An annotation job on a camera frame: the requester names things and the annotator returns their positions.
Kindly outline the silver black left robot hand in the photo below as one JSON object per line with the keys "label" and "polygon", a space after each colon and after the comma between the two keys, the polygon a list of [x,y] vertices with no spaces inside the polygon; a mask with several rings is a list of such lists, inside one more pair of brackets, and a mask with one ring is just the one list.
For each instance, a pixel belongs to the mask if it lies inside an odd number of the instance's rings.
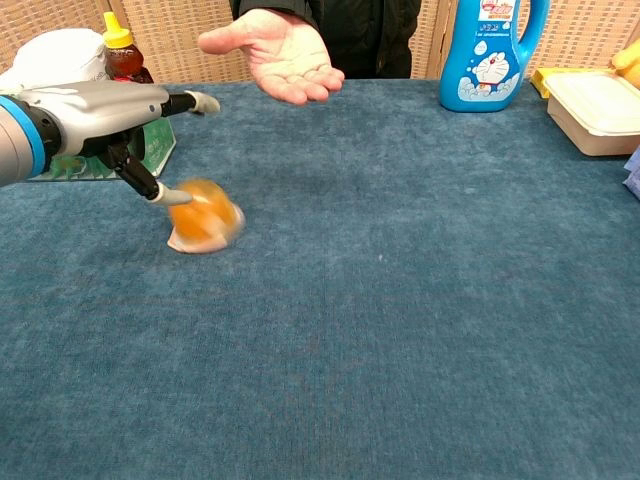
{"label": "silver black left robot hand", "polygon": [[188,204],[192,195],[156,181],[142,165],[143,127],[183,112],[216,113],[205,93],[170,93],[158,84],[84,81],[37,90],[34,103],[55,118],[61,155],[97,157],[139,195],[163,206]]}

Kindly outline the person's bare right hand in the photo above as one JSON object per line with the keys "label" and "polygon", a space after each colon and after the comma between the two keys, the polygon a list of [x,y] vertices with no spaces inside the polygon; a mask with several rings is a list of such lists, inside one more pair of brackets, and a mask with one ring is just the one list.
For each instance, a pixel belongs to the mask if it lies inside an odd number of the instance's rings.
{"label": "person's bare right hand", "polygon": [[242,51],[257,86],[293,105],[325,102],[345,80],[344,73],[332,66],[314,27],[273,9],[252,9],[227,26],[205,32],[198,46],[212,55]]}

